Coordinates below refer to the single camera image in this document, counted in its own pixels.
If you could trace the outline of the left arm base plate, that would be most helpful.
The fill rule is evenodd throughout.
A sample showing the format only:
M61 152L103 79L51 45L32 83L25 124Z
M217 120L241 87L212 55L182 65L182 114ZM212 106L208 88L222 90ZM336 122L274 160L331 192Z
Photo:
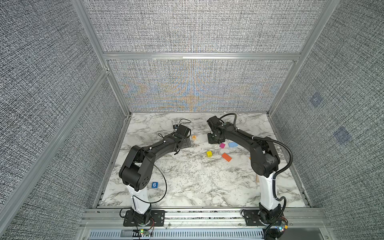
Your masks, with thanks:
M124 227L163 227L165 222L165 211L151 210L150 215L146 214L144 217L134 210L130 209L126 211L123 226Z

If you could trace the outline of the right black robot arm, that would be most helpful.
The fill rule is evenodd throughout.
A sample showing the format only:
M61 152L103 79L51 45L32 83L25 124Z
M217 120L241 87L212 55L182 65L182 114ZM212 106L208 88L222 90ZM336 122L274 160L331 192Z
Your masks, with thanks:
M221 144L230 140L249 151L251 167L259 176L261 190L259 216L263 224L273 224L282 212L274 179L281 161L273 140L253 136L232 123L223 122L217 116L209 118L207 123L211 129L208 133L209 144Z

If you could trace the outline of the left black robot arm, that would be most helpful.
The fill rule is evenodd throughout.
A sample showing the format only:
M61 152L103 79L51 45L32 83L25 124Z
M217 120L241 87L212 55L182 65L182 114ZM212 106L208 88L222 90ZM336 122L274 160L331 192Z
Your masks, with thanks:
M151 219L152 204L148 199L149 184L155 162L161 157L191 147L191 129L179 124L175 130L152 145L131 147L119 171L119 177L126 185L132 199L131 213L133 222L148 224Z

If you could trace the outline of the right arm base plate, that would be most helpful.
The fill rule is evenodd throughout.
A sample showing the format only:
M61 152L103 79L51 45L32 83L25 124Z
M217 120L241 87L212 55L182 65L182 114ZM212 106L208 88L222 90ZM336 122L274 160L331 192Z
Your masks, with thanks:
M261 217L260 217L260 211L259 210L241 210L241 215L243 216L246 225L247 226L265 226L267 227L270 223L263 222ZM280 226L282 225L283 227L285 225L288 225L288 219L284 217L284 215L281 215L279 219L276 219L274 222L274 226Z

